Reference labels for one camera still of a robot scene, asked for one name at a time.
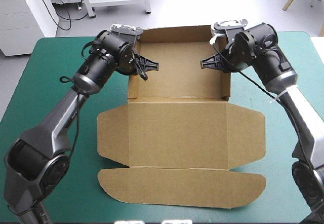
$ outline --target box flap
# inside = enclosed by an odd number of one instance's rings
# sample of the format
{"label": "box flap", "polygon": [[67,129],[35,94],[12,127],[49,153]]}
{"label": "box flap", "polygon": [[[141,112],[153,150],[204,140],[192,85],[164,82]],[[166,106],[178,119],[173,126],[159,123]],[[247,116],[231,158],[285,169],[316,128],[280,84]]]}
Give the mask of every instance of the box flap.
{"label": "box flap", "polygon": [[194,43],[207,42],[212,38],[210,25],[163,27],[143,32],[141,43]]}
{"label": "box flap", "polygon": [[128,166],[231,169],[262,158],[264,142],[264,116],[224,101],[130,102],[98,116],[99,154]]}
{"label": "box flap", "polygon": [[129,166],[128,105],[107,112],[98,116],[98,153]]}
{"label": "box flap", "polygon": [[127,203],[217,208],[247,205],[266,185],[262,175],[202,169],[103,169],[98,179],[110,196]]}
{"label": "box flap", "polygon": [[241,106],[226,104],[228,169],[265,156],[265,117]]}

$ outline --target cardboard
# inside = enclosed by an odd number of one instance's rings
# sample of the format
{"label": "cardboard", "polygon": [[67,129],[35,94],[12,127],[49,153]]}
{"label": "cardboard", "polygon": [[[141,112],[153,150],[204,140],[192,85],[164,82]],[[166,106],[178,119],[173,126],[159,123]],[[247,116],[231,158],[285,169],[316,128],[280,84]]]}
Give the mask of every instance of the cardboard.
{"label": "cardboard", "polygon": [[130,77],[128,104],[98,116],[98,153],[129,166],[99,172],[113,198],[234,208],[263,192],[263,176],[230,169],[264,157],[264,116],[227,102],[229,73],[200,68],[215,54],[210,38],[209,26],[141,35],[138,52],[159,71]]}

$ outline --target green table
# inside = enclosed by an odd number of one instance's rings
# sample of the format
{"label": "green table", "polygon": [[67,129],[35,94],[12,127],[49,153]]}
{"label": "green table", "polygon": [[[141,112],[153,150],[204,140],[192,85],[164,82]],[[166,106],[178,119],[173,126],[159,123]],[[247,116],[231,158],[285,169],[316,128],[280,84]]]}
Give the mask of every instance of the green table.
{"label": "green table", "polygon": [[[23,73],[0,124],[2,155],[27,128],[37,125],[65,95],[71,85],[61,84],[62,75],[73,76],[83,63],[82,46],[93,38],[41,39]],[[324,116],[324,67],[303,32],[279,33],[279,44],[299,75],[299,87]],[[246,70],[257,80],[252,68]],[[190,218],[199,222],[298,222],[309,209],[291,177],[291,153],[297,138],[284,110],[239,74],[232,75],[231,103],[261,111],[266,116],[267,154],[236,171],[261,173],[267,179],[264,193],[252,204],[232,209],[126,204],[109,197],[99,186],[97,173],[118,163],[97,153],[97,115],[127,102],[128,78],[115,73],[103,90],[92,96],[81,111],[80,136],[67,176],[45,200],[55,222],[112,222],[141,219]],[[0,193],[5,168],[0,164]],[[0,221],[16,221],[0,198]]]}

